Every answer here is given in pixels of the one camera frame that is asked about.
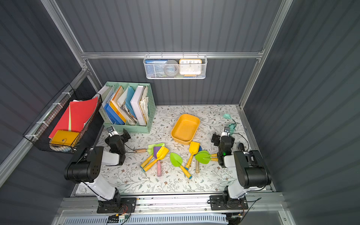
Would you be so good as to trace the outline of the yellow scoop shovel slotted handle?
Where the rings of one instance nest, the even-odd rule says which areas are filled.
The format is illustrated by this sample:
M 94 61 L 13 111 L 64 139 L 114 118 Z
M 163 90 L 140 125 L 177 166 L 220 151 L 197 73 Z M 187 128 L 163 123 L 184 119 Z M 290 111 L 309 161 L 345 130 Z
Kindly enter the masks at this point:
M 190 147 L 189 147 L 190 158 L 187 161 L 187 164 L 185 166 L 185 168 L 187 170 L 191 167 L 193 157 L 198 153 L 199 148 L 200 148 L 200 143 L 198 143 L 198 142 L 191 142 L 190 143 Z

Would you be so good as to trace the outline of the purple shovel pink handle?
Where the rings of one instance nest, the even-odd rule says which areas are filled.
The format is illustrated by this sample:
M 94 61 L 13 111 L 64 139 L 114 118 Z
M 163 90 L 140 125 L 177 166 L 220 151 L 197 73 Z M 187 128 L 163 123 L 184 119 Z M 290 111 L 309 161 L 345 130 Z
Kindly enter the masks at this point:
M 158 151 L 161 149 L 161 146 L 155 146 L 154 147 L 154 153 L 153 153 L 153 156 L 155 157 L 155 159 L 157 159 L 157 153 Z M 162 176 L 162 169 L 161 169 L 161 161 L 158 160 L 157 161 L 157 176 L 158 177 L 161 177 Z

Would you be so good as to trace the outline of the yellow rake-edged shovel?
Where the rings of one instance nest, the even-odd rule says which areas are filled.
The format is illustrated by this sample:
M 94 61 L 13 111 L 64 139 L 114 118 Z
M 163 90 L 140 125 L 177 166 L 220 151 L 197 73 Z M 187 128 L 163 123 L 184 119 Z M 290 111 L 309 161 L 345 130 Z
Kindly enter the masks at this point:
M 157 153 L 157 159 L 155 159 L 154 161 L 152 161 L 151 163 L 149 163 L 144 169 L 143 171 L 146 172 L 148 171 L 151 167 L 153 167 L 158 160 L 162 160 L 165 158 L 165 156 L 169 153 L 169 149 L 165 146 L 162 146 L 161 149 L 158 151 Z

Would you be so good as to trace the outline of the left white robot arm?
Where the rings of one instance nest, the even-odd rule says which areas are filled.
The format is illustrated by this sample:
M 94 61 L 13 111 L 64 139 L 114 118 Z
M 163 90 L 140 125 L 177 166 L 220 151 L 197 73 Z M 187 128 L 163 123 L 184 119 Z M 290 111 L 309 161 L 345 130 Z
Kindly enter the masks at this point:
M 110 185 L 100 174 L 102 166 L 116 167 L 125 161 L 125 143 L 131 138 L 127 130 L 123 134 L 113 128 L 107 128 L 108 137 L 105 143 L 110 151 L 103 146 L 84 148 L 77 151 L 65 168 L 64 178 L 75 184 L 84 184 L 98 199 L 97 213 L 126 211 L 128 204 L 121 202 L 119 190 Z

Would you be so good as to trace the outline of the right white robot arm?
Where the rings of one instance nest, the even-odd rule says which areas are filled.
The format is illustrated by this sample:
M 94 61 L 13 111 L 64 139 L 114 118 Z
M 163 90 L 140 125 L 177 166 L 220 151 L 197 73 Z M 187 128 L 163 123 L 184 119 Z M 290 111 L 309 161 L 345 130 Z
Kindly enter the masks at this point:
M 222 168 L 233 168 L 236 180 L 226 186 L 222 197 L 211 197 L 211 207 L 218 209 L 246 209 L 246 194 L 263 190 L 272 182 L 270 172 L 258 150 L 245 150 L 243 143 L 238 143 L 232 150 L 235 138 L 230 135 L 230 128 L 225 127 L 221 135 L 214 133 L 211 138 L 218 152 L 211 156 Z

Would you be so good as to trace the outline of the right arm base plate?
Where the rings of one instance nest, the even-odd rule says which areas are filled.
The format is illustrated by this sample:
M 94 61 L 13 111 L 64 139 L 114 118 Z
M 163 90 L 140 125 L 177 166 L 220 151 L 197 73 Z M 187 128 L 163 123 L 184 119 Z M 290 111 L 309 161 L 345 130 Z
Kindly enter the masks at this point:
M 247 210 L 248 204 L 238 199 L 230 199 L 223 195 L 212 195 L 207 203 L 213 211 Z

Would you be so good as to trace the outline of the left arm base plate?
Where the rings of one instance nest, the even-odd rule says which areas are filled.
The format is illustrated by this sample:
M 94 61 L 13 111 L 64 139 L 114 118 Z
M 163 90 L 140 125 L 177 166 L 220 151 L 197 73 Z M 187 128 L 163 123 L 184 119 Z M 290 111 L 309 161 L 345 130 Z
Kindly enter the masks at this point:
M 134 197 L 121 197 L 110 201 L 98 201 L 98 214 L 120 214 L 133 213 L 136 208 L 137 199 Z

